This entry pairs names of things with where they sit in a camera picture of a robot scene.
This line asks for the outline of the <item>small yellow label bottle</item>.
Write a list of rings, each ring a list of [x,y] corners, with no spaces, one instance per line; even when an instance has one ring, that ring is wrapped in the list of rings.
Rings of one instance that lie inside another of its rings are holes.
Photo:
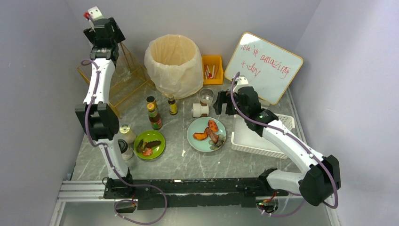
[[[176,115],[178,113],[178,107],[175,98],[170,97],[168,99],[168,104],[169,104],[169,113],[171,115]]]

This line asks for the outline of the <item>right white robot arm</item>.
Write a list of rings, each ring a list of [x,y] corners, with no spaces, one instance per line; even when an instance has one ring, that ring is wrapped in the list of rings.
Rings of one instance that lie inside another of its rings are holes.
[[[267,188],[285,190],[301,195],[309,204],[323,203],[335,209],[341,187],[339,161],[333,156],[320,154],[295,136],[278,116],[261,107],[253,87],[219,91],[213,108],[217,115],[226,105],[227,115],[239,115],[247,127],[259,137],[268,140],[281,150],[300,170],[300,173],[268,169],[260,180]]]

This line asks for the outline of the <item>tall yellow label spice jar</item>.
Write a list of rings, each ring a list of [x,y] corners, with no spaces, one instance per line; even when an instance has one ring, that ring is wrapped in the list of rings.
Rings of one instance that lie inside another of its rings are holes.
[[[156,99],[155,99],[154,96],[148,96],[148,97],[146,98],[146,102],[147,102],[148,104],[153,104],[154,107],[157,107],[157,102],[156,102]]]

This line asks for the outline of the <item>red cap sauce bottle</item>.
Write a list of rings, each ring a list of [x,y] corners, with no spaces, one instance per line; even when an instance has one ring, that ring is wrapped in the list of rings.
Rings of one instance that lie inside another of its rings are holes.
[[[147,110],[148,110],[148,117],[149,117],[149,120],[151,123],[151,127],[155,130],[160,129],[162,127],[162,120],[161,120],[161,116],[160,116],[155,104],[148,103]]]

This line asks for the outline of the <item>cream lid shaker jar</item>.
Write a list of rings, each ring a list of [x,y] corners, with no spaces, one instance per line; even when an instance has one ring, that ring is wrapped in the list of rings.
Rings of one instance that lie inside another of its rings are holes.
[[[137,135],[128,124],[123,124],[120,127],[120,133],[128,145],[133,144],[136,140]]]

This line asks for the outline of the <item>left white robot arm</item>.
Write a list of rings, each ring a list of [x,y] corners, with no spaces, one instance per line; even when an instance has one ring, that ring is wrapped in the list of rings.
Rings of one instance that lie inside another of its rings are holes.
[[[93,21],[93,27],[84,34],[93,45],[88,59],[81,65],[90,65],[91,78],[88,92],[75,113],[93,147],[99,147],[108,169],[108,181],[118,180],[129,185],[131,174],[122,158],[116,135],[119,118],[109,103],[109,92],[119,57],[119,44],[125,37],[113,17]]]

